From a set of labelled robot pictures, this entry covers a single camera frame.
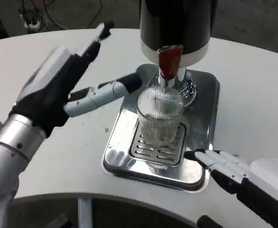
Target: clear drinking glass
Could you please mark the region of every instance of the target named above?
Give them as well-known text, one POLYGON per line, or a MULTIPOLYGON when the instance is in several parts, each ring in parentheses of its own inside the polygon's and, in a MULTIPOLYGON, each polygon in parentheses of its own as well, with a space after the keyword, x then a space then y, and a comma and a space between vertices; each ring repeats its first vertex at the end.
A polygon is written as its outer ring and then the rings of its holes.
POLYGON ((142 91, 137 112, 144 139, 155 146, 171 143, 183 109, 182 96, 173 88, 155 85, 142 91))

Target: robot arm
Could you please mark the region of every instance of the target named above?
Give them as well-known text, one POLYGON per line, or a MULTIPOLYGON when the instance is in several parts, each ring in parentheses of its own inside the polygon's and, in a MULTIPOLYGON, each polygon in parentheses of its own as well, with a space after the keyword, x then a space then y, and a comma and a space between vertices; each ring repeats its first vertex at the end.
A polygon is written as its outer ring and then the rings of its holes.
POLYGON ((97 57, 101 40, 110 36, 112 23, 102 23, 96 35, 77 53, 66 47, 54 49, 24 85, 9 118, 0 124, 0 228, 5 210, 13 200, 23 172, 54 127, 63 126, 69 117, 97 109, 137 90, 142 81, 130 74, 97 89, 70 92, 97 57))
POLYGON ((225 151, 197 149, 184 158, 197 161, 228 193, 278 228, 278 159, 263 158, 246 163, 225 151))

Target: drip tray grate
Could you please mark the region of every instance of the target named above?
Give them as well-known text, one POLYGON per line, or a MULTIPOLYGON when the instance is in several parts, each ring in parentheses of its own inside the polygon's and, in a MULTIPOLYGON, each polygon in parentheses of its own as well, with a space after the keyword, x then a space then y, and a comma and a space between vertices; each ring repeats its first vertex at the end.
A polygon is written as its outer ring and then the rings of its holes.
POLYGON ((175 139, 167 146, 153 146, 144 139, 141 125, 138 123, 130 154, 135 158, 162 165, 175 166, 181 161, 186 127, 180 124, 175 139))

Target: white tabletop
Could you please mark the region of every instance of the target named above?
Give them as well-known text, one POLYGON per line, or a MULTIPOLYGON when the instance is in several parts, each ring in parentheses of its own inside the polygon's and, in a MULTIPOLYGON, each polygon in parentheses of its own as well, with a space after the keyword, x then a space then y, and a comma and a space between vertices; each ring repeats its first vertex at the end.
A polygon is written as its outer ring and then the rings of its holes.
MULTIPOLYGON (((17 95, 48 53, 63 44, 84 44, 91 30, 41 33, 0 40, 0 120, 5 121, 17 95)), ((140 32, 115 29, 76 89, 133 72, 149 61, 140 49, 140 32)), ((214 74, 220 82, 214 148, 247 159, 278 157, 278 54, 212 38, 206 57, 191 66, 214 74)), ((121 99, 94 112, 69 119, 38 150, 20 176, 19 200, 63 193, 135 200, 135 203, 197 221, 209 215, 226 227, 270 227, 222 190, 213 180, 202 193, 190 194, 114 177, 102 156, 121 99)))

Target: power strip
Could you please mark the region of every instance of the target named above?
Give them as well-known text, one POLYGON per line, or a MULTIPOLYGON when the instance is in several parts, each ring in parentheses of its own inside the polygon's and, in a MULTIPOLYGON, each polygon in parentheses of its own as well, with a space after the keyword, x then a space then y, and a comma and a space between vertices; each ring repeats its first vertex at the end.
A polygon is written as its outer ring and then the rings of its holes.
POLYGON ((38 32, 40 30, 40 21, 37 21, 35 25, 32 24, 32 22, 30 24, 27 24, 24 20, 24 17, 22 14, 20 14, 20 18, 22 19, 22 21, 24 22, 24 27, 29 30, 29 31, 34 31, 34 32, 38 32))

